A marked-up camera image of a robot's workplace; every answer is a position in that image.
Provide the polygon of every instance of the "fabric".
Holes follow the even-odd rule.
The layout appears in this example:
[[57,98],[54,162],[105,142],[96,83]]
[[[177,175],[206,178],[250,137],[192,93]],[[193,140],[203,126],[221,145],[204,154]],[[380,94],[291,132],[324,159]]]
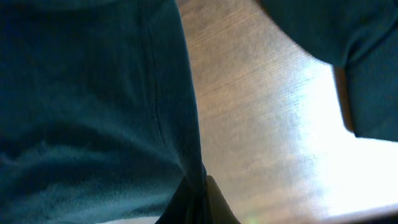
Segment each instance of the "fabric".
[[0,0],[0,15],[0,223],[161,216],[179,186],[180,216],[159,223],[182,223],[205,171],[174,1]]
[[346,68],[355,135],[398,141],[396,0],[262,0],[316,58]]

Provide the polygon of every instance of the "tabletop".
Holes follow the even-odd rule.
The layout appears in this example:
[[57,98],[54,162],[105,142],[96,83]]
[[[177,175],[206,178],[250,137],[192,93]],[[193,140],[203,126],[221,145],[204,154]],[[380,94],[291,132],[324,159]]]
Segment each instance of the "tabletop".
[[241,223],[398,211],[398,144],[354,137],[341,70],[304,52],[255,0],[177,2],[203,162]]

